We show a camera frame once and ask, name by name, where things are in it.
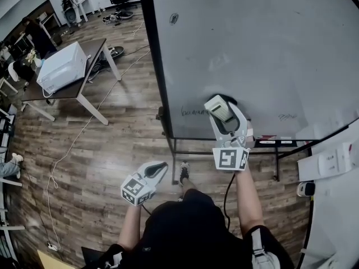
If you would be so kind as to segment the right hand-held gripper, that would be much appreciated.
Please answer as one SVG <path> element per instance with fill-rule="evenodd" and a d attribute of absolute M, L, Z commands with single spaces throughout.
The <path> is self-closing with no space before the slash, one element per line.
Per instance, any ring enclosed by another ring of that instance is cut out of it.
<path fill-rule="evenodd" d="M 232 117 L 237 121 L 235 136 L 230 136 L 222 120 L 210 115 L 216 144 L 213 148 L 215 166 L 218 170 L 244 171 L 251 147 L 254 145 L 253 129 L 247 129 L 247 119 L 237 105 L 228 102 Z"/>

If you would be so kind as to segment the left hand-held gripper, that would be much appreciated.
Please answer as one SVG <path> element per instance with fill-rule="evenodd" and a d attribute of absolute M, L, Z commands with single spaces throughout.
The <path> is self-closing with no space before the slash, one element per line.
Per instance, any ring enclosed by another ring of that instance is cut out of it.
<path fill-rule="evenodd" d="M 162 181 L 167 171 L 168 164 L 165 161 L 142 164 L 137 170 L 138 173 L 128 175 L 122 183 L 121 197 L 133 206 L 142 205 L 153 197 L 155 187 Z"/>

